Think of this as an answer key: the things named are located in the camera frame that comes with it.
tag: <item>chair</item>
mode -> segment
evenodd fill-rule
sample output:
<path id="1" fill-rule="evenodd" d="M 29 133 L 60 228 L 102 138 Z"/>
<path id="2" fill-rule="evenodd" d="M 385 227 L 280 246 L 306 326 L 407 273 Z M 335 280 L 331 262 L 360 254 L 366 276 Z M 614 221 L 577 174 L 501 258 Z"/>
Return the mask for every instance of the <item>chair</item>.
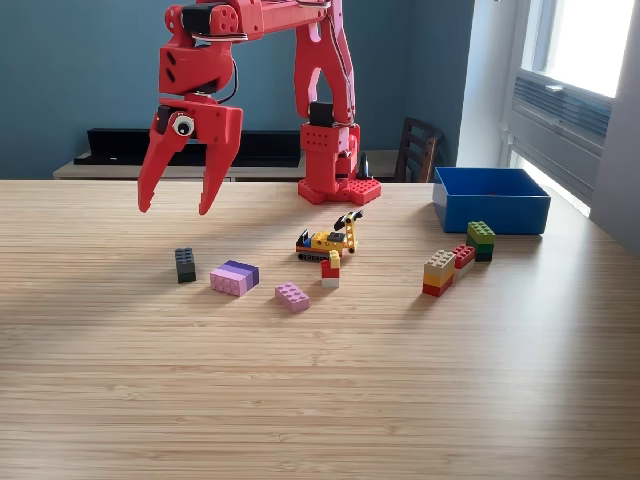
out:
<path id="1" fill-rule="evenodd" d="M 415 118 L 405 118 L 394 181 L 406 183 L 408 167 L 411 183 L 433 182 L 436 151 L 443 139 L 439 129 Z"/>

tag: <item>red lego brick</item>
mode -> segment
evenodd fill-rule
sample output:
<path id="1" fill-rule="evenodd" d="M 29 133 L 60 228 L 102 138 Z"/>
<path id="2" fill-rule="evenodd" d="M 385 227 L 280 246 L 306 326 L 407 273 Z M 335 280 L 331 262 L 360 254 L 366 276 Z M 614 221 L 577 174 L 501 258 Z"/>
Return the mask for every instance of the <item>red lego brick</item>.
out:
<path id="1" fill-rule="evenodd" d="M 358 163 L 357 151 L 352 151 L 351 155 L 338 157 L 336 163 L 336 173 L 338 175 L 347 175 L 348 177 L 355 177 L 356 164 Z"/>
<path id="2" fill-rule="evenodd" d="M 440 297 L 444 292 L 446 292 L 449 289 L 449 287 L 452 284 L 453 284 L 453 275 L 451 275 L 451 278 L 447 280 L 447 283 L 445 283 L 440 288 L 432 287 L 431 285 L 422 285 L 422 293 L 426 295 L 431 295 L 432 297 Z"/>
<path id="3" fill-rule="evenodd" d="M 323 260 L 320 262 L 322 267 L 322 278 L 340 278 L 340 269 L 331 268 L 331 262 L 329 260 Z"/>
<path id="4" fill-rule="evenodd" d="M 456 256 L 456 269 L 460 270 L 476 258 L 476 249 L 466 245 L 460 245 L 453 250 L 453 254 Z"/>

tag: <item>blue plastic bin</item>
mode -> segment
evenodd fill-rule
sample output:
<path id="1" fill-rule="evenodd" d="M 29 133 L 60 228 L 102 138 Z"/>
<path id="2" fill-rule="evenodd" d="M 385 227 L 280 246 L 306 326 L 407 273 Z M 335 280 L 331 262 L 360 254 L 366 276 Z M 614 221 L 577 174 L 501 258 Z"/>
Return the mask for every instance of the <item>blue plastic bin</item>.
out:
<path id="1" fill-rule="evenodd" d="M 551 197 L 524 170 L 438 167 L 433 203 L 447 233 L 483 221 L 499 235 L 540 235 Z"/>

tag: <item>white lego brick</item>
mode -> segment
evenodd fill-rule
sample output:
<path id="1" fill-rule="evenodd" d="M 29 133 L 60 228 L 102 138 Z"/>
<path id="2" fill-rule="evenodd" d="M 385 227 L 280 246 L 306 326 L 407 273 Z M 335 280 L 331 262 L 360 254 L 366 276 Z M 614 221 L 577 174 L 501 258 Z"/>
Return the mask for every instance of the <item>white lego brick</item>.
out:
<path id="1" fill-rule="evenodd" d="M 340 288 L 339 278 L 323 278 L 322 288 Z"/>
<path id="2" fill-rule="evenodd" d="M 424 264 L 424 273 L 438 278 L 449 277 L 455 268 L 456 256 L 453 252 L 439 250 Z"/>
<path id="3" fill-rule="evenodd" d="M 462 267 L 461 269 L 455 269 L 455 272 L 453 274 L 453 283 L 454 285 L 456 283 L 458 283 L 460 280 L 462 280 L 462 277 L 464 277 L 467 273 L 469 273 L 469 271 L 476 266 L 476 261 L 471 260 L 469 263 L 467 263 L 464 267 Z"/>

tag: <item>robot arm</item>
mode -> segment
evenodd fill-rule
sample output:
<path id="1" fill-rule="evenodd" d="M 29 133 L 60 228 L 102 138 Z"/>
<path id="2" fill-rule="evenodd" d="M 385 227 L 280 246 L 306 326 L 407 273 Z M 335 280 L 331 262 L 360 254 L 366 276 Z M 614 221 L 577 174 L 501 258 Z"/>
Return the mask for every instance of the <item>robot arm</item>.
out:
<path id="1" fill-rule="evenodd" d="M 296 103 L 300 116 L 309 119 L 301 133 L 307 179 L 300 183 L 300 194 L 313 203 L 359 204 L 380 195 L 378 182 L 356 179 L 360 128 L 354 123 L 353 66 L 342 0 L 197 0 L 194 5 L 169 7 L 165 24 L 173 38 L 160 50 L 160 92 L 183 99 L 160 99 L 138 178 L 141 211 L 149 209 L 173 155 L 189 139 L 197 139 L 207 146 L 200 214 L 208 212 L 238 153 L 242 133 L 242 110 L 223 106 L 228 99 L 210 97 L 229 84 L 234 72 L 237 79 L 231 47 L 293 28 L 298 39 Z M 316 102 L 321 71 L 333 92 L 331 105 Z"/>

